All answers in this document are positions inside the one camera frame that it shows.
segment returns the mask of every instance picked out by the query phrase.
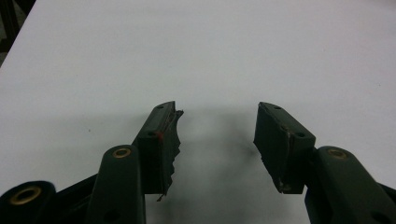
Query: bolt hole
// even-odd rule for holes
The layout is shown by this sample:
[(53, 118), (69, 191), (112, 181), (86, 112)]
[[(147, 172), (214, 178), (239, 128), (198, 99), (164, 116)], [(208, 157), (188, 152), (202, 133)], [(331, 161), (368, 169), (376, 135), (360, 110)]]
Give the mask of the bolt hole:
[(383, 224), (389, 224), (390, 219), (382, 213), (379, 212), (372, 212), (372, 217), (375, 221)]
[(347, 158), (347, 154), (344, 151), (336, 149), (336, 148), (330, 148), (327, 150), (327, 152), (339, 160), (344, 160)]
[(26, 190), (25, 192), (19, 194), (19, 195), (17, 196), (17, 200), (23, 201), (23, 200), (26, 200), (26, 199), (32, 197), (33, 195), (35, 195), (35, 191), (32, 190), (32, 189), (28, 189), (28, 190)]
[(299, 137), (305, 137), (304, 133), (296, 133), (296, 135), (299, 136)]
[(116, 210), (111, 210), (105, 213), (103, 216), (103, 221), (104, 222), (115, 222), (120, 218), (120, 213), (118, 213)]
[(129, 156), (131, 154), (131, 149), (129, 148), (119, 148), (113, 152), (113, 157), (119, 159)]
[(37, 186), (31, 186), (16, 193), (9, 199), (9, 202), (13, 205), (26, 204), (37, 198), (40, 194), (41, 188)]

